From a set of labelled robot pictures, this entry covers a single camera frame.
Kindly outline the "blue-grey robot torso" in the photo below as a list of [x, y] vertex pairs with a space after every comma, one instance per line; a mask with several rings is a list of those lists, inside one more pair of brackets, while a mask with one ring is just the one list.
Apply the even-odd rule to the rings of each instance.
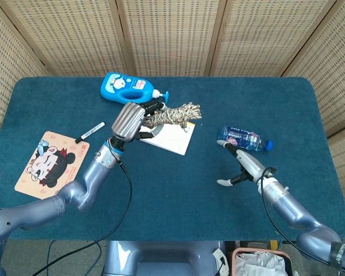
[[215, 276], [212, 253], [223, 241], [110, 241], [102, 276], [137, 276], [140, 263], [187, 263], [194, 276]]

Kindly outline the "blue pump detergent bottle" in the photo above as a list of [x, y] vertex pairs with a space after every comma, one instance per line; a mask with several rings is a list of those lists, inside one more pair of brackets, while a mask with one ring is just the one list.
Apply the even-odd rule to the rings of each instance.
[[128, 102], [141, 104], [160, 97], [164, 98], [164, 103], [168, 103], [169, 99], [168, 91], [161, 93], [148, 80], [119, 72], [109, 72], [106, 74], [100, 93], [104, 99], [123, 105]]

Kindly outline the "woven wooden folding screen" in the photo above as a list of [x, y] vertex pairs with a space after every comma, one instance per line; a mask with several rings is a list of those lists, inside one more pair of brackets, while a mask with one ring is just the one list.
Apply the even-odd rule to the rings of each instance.
[[303, 76], [345, 196], [345, 0], [0, 0], [0, 127], [25, 76]]

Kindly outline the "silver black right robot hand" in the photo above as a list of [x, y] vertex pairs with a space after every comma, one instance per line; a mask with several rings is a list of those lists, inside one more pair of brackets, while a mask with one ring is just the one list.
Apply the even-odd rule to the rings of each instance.
[[240, 164], [240, 171], [241, 173], [231, 179], [223, 180], [218, 179], [217, 183], [221, 186], [234, 186], [239, 182], [244, 182], [249, 180], [253, 183], [258, 183], [262, 177], [271, 178], [273, 176], [273, 169], [268, 169], [266, 172], [265, 166], [263, 166], [256, 158], [254, 158], [249, 153], [243, 151], [239, 147], [224, 141], [224, 140], [217, 140], [218, 145], [223, 146], [226, 148], [239, 162]]

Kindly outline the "cartoon girl mouse pad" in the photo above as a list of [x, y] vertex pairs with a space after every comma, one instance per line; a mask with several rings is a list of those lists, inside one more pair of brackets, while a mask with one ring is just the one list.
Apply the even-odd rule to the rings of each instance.
[[41, 200], [56, 195], [75, 180], [89, 148], [85, 141], [46, 131], [14, 190]]

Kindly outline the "teal felt table cover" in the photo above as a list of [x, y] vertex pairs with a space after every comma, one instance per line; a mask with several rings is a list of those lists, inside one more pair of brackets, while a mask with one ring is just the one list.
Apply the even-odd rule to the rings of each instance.
[[[257, 186], [249, 181], [224, 187], [218, 179], [240, 173], [235, 158], [216, 142], [223, 126], [272, 140], [271, 151], [253, 152], [321, 223], [345, 237], [345, 202], [329, 151], [311, 83], [289, 78], [152, 77], [168, 91], [168, 105], [200, 105], [202, 117], [184, 156], [143, 141], [125, 145], [126, 171], [115, 167], [99, 190], [94, 206], [66, 213], [12, 239], [95, 240], [266, 240], [274, 226], [295, 239], [298, 232], [277, 214], [267, 218]], [[103, 142], [122, 105], [100, 95], [98, 77], [32, 77], [13, 89], [0, 130], [0, 208], [33, 202], [15, 184], [44, 132], [89, 136], [90, 148], [77, 180]]]

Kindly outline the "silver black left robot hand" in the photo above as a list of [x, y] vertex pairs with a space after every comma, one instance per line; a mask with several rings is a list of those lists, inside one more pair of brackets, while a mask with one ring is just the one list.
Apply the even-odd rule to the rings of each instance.
[[151, 139], [156, 137], [163, 126], [157, 126], [157, 130], [141, 132], [141, 126], [148, 116], [154, 115], [157, 111], [166, 111], [164, 102], [149, 101], [145, 103], [128, 102], [124, 105], [112, 125], [113, 137], [128, 143], [133, 139]]

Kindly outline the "white crumpled cloth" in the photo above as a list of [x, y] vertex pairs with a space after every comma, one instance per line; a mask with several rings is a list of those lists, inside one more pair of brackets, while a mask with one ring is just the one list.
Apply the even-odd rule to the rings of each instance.
[[288, 276], [288, 274], [283, 257], [256, 252], [236, 255], [235, 276]]

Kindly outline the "white notepad yellow binding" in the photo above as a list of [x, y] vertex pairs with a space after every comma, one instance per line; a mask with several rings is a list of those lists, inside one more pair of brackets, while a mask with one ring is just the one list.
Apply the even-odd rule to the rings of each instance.
[[149, 139], [142, 139], [143, 142], [154, 145], [184, 156], [191, 136], [193, 134], [195, 124], [188, 122], [185, 129], [180, 125], [164, 124], [149, 129], [146, 126], [141, 127], [142, 132], [151, 132], [154, 136]]

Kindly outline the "white marker black cap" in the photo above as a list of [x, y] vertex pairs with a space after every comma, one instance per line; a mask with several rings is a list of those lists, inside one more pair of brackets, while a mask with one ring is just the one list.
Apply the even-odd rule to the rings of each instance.
[[79, 138], [75, 139], [75, 143], [78, 144], [81, 141], [84, 141], [87, 137], [92, 135], [94, 132], [98, 131], [99, 129], [103, 128], [105, 126], [104, 122], [99, 123], [98, 125], [94, 126], [90, 130], [88, 130], [86, 133], [81, 135]]

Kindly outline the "clear water bottle blue label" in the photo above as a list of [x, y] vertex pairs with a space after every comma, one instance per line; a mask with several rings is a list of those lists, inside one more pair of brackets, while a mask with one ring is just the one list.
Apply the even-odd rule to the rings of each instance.
[[245, 131], [231, 126], [224, 126], [217, 135], [217, 140], [222, 140], [234, 146], [251, 151], [271, 151], [274, 143], [272, 140], [262, 140], [255, 132]]

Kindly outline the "pink plastic bin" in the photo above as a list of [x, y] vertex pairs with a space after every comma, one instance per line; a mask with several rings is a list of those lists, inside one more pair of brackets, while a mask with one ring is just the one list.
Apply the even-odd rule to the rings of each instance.
[[278, 255], [280, 257], [283, 257], [285, 261], [285, 267], [286, 267], [286, 272], [288, 276], [298, 276], [297, 273], [293, 274], [294, 271], [292, 269], [292, 263], [290, 260], [290, 257], [288, 254], [282, 252], [282, 251], [274, 251], [274, 250], [265, 250], [265, 249], [258, 249], [258, 248], [237, 248], [234, 250], [232, 253], [232, 267], [231, 267], [231, 274], [230, 276], [235, 276], [235, 257], [236, 255], [239, 255], [241, 253], [256, 253], [256, 252], [266, 252], [266, 253], [272, 253], [275, 255]]

